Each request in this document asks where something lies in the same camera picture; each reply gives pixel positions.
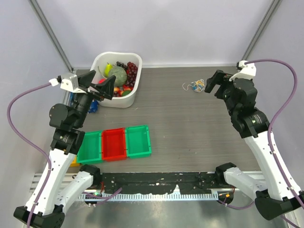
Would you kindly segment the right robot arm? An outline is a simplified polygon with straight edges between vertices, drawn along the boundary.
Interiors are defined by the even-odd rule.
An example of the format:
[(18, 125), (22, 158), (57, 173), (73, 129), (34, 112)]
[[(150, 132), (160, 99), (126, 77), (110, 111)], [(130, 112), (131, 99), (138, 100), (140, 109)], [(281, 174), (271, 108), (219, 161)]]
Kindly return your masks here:
[(255, 107), (257, 90), (253, 81), (233, 79), (222, 70), (217, 70), (207, 79), (205, 92), (210, 93), (215, 85), (219, 85), (215, 97), (225, 102), (233, 127), (251, 149), (265, 179), (265, 182), (258, 182), (228, 162), (216, 168), (216, 185), (221, 188), (232, 185), (242, 191), (254, 201), (258, 212), (266, 220), (298, 209), (304, 200), (304, 193), (286, 166), (282, 165), (291, 184), (288, 187), (277, 166), (276, 160), (282, 158), (275, 142), (268, 141), (269, 121), (266, 115)]

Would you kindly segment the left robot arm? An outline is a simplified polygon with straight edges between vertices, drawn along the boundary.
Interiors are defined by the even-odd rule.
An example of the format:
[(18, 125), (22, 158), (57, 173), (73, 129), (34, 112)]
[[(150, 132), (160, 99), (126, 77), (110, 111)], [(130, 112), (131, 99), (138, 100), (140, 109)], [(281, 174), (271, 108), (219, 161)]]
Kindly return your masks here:
[(10, 111), (14, 102), (7, 108), (8, 122), (13, 131), (25, 142), (41, 152), (47, 159), (46, 167), (26, 205), (17, 207), (13, 216), (28, 228), (59, 228), (66, 213), (78, 197), (88, 188), (97, 189), (102, 180), (100, 169), (93, 165), (84, 165), (76, 177), (62, 190), (65, 174), (76, 158), (82, 145), (85, 132), (83, 123), (93, 100), (111, 100), (114, 94), (115, 76), (110, 76), (100, 84), (92, 81), (96, 71), (91, 70), (80, 76), (67, 73), (49, 80), (48, 83), (30, 89), (13, 99), (48, 86), (60, 86), (73, 93), (71, 105), (55, 104), (49, 111), (49, 125), (55, 128), (49, 153), (25, 138), (13, 125)]

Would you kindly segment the red apple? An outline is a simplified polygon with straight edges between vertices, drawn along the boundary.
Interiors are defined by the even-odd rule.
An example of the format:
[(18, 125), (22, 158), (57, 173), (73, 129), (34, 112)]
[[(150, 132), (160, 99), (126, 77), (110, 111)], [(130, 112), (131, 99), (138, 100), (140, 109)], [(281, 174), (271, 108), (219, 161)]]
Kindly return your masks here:
[(107, 80), (106, 78), (102, 78), (102, 79), (99, 80), (98, 83), (101, 84), (101, 83), (103, 83), (103, 82), (106, 81), (106, 80)]

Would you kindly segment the blue chips bag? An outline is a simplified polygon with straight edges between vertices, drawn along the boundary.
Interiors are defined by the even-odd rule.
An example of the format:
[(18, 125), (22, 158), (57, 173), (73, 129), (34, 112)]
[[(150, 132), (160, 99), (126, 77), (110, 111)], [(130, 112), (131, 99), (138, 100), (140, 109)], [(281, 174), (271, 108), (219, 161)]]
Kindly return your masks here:
[[(68, 105), (69, 106), (72, 106), (72, 100), (74, 98), (74, 94), (73, 93), (70, 93), (70, 97), (69, 97), (69, 102), (68, 102)], [(98, 111), (98, 102), (96, 100), (92, 100), (91, 104), (90, 104), (90, 107), (89, 107), (89, 110), (88, 110), (88, 114), (89, 113), (96, 113)]]

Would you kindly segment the green pear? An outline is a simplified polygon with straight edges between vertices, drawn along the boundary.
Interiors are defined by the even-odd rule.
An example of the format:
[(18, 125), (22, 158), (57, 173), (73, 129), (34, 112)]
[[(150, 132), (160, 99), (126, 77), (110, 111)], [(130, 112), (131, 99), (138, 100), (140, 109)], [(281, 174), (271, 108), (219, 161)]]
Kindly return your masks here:
[(106, 67), (105, 67), (105, 69), (104, 69), (104, 76), (105, 76), (106, 78), (109, 77), (109, 72), (110, 72), (110, 70), (111, 70), (112, 68), (113, 68), (113, 65), (107, 63), (107, 65), (106, 65)]

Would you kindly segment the white plastic basket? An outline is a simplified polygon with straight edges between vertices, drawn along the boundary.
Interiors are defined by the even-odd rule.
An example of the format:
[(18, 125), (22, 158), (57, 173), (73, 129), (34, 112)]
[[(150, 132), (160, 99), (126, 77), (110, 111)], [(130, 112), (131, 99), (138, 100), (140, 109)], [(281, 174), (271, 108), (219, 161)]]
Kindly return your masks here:
[[(122, 64), (127, 64), (131, 62), (135, 64), (135, 74), (132, 76), (130, 91), (124, 91), (123, 86), (127, 81), (127, 72), (121, 66), (117, 66), (117, 62)], [(103, 100), (98, 103), (104, 107), (112, 108), (128, 108), (130, 107), (136, 97), (136, 92), (139, 87), (141, 71), (142, 71), (143, 61), (142, 58), (135, 53), (122, 53), (122, 52), (103, 52), (99, 54), (90, 70), (95, 71), (95, 77), (93, 78), (92, 83), (99, 85), (100, 80), (108, 79), (110, 76), (116, 76), (114, 82), (114, 95), (112, 100)]]

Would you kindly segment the green melon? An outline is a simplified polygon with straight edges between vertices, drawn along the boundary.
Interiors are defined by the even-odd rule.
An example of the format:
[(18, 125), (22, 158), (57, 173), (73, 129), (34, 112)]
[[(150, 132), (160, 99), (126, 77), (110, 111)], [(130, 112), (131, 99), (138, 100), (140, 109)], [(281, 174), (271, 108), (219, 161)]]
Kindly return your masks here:
[(109, 72), (109, 76), (115, 76), (115, 82), (114, 82), (114, 86), (115, 87), (121, 87), (126, 83), (127, 80), (127, 73), (126, 71), (122, 68), (122, 67), (117, 67), (114, 66), (110, 72)]

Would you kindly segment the dark grape bunch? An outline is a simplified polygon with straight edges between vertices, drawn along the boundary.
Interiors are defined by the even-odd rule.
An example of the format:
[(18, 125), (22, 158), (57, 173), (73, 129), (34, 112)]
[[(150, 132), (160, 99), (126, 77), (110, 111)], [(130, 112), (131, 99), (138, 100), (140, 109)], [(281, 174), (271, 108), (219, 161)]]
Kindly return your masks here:
[(128, 67), (127, 67), (126, 64), (124, 64), (124, 63), (122, 63), (122, 62), (119, 62), (119, 61), (116, 62), (116, 66), (122, 67), (124, 70), (127, 70), (127, 69), (128, 69)]

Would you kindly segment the green lime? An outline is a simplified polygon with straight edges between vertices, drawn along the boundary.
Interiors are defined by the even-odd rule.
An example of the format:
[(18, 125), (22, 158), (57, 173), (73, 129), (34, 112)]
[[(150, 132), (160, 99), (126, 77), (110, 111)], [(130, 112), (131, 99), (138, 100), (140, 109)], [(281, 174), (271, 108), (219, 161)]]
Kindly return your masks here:
[(132, 92), (131, 90), (123, 90), (123, 91), (121, 92), (121, 97), (124, 97), (124, 96), (129, 95), (131, 92)]

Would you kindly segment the red grape bunch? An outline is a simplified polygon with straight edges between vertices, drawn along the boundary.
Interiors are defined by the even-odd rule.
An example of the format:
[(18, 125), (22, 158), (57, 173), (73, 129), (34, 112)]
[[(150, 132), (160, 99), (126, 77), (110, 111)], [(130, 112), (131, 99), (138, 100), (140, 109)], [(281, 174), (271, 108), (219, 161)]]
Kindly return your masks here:
[(137, 65), (135, 63), (128, 62), (127, 69), (126, 69), (126, 73), (127, 73), (127, 80), (125, 83), (126, 87), (130, 87), (130, 88), (134, 87), (136, 77), (137, 77), (137, 72), (138, 72)]

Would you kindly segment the red bin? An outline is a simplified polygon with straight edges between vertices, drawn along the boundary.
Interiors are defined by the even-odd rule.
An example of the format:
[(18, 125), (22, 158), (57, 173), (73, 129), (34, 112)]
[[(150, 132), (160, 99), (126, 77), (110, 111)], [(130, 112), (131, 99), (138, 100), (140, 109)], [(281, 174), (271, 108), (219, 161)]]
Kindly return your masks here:
[(102, 132), (102, 160), (107, 162), (125, 160), (125, 128), (108, 129)]

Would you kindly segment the left green bin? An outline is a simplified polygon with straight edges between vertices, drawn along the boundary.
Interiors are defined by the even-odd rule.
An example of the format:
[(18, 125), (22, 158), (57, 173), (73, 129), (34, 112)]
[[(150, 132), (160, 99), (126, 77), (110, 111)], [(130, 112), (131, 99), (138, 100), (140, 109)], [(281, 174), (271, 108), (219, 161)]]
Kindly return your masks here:
[(102, 131), (86, 132), (77, 154), (77, 162), (85, 164), (102, 163)]

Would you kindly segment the green bin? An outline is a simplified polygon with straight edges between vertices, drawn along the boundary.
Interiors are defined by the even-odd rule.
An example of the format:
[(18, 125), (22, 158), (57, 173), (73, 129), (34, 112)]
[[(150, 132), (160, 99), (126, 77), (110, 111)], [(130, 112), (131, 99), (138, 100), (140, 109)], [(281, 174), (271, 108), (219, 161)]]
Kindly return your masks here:
[(102, 163), (102, 131), (86, 132), (77, 154), (77, 162), (85, 164)]
[(148, 157), (152, 153), (148, 125), (125, 128), (126, 153), (131, 159)]

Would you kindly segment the right green bin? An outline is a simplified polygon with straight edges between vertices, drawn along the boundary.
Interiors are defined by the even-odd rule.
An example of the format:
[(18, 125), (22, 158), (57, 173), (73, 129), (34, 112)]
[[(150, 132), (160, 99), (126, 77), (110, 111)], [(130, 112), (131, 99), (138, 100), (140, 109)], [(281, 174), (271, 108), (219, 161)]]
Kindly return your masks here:
[(148, 157), (152, 153), (148, 125), (125, 128), (126, 153), (131, 159)]

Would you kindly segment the yellow bin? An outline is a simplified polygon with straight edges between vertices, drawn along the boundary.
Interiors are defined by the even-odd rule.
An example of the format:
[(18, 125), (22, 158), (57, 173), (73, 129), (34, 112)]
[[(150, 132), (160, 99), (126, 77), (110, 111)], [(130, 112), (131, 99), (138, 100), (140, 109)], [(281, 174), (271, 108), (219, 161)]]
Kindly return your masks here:
[(75, 156), (69, 167), (78, 167), (80, 165), (81, 164), (77, 161), (77, 156)]

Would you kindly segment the left aluminium frame post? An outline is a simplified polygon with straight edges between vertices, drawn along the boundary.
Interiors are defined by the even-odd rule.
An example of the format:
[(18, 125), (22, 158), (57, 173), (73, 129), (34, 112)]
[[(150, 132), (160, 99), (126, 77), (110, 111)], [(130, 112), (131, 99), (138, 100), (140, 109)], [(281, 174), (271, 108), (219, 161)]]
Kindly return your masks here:
[(59, 43), (59, 40), (57, 39), (48, 19), (46, 18), (42, 8), (40, 7), (39, 3), (37, 0), (29, 0), (28, 1), (33, 9), (33, 11), (35, 12), (38, 20), (40, 21), (42, 27), (44, 28), (44, 30), (46, 31), (48, 37), (50, 38), (54, 48), (56, 49), (56, 51), (58, 52), (61, 60), (63, 61), (64, 65), (66, 66), (66, 68), (68, 69), (69, 72), (73, 72), (74, 68), (72, 67), (70, 61), (67, 58), (67, 55), (65, 54), (62, 46)]

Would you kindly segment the aluminium frame post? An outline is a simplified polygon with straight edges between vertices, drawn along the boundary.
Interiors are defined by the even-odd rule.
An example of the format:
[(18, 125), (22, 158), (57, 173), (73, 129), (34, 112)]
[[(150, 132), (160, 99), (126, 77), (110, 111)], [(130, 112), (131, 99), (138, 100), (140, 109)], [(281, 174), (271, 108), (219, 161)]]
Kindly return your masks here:
[(56, 49), (56, 51), (58, 52), (61, 60), (63, 61), (64, 65), (66, 66), (66, 68), (68, 69), (69, 72), (73, 72), (74, 68), (72, 67), (70, 61), (67, 58), (67, 55), (65, 54), (62, 46), (59, 43), (59, 40), (57, 39), (48, 19), (46, 18), (42, 8), (40, 7), (39, 3), (37, 0), (29, 0), (28, 1), (33, 9), (33, 11), (35, 12), (38, 20), (40, 21), (42, 27), (44, 28), (44, 30), (46, 31), (48, 37), (50, 38), (54, 48)]
[(272, 0), (270, 6), (268, 7), (265, 15), (263, 16), (260, 24), (258, 25), (248, 47), (246, 48), (241, 60), (247, 60), (253, 51), (254, 47), (256, 46), (257, 42), (263, 35), (265, 29), (267, 28), (269, 22), (271, 21), (272, 17), (276, 13), (277, 9), (281, 5), (282, 0)]

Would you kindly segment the right aluminium frame post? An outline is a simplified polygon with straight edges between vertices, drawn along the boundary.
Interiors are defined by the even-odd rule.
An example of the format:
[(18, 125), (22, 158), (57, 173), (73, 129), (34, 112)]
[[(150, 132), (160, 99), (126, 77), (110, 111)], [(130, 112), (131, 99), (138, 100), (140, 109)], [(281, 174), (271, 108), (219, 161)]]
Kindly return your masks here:
[(269, 22), (271, 21), (272, 17), (276, 13), (277, 9), (281, 5), (282, 0), (272, 0), (270, 6), (268, 7), (265, 15), (263, 16), (260, 24), (258, 25), (248, 47), (246, 48), (241, 60), (247, 60), (253, 51), (254, 47), (256, 46), (257, 42), (263, 35), (265, 29), (267, 28)]

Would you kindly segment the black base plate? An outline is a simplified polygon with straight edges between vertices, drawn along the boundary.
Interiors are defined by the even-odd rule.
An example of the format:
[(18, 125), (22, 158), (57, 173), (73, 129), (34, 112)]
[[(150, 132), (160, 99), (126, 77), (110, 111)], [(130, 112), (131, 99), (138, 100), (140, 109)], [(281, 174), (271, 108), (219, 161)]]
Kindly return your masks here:
[(215, 189), (234, 189), (219, 181), (213, 172), (124, 172), (103, 173), (90, 190), (112, 194), (119, 188), (122, 194), (172, 194), (178, 187), (181, 194), (210, 193)]

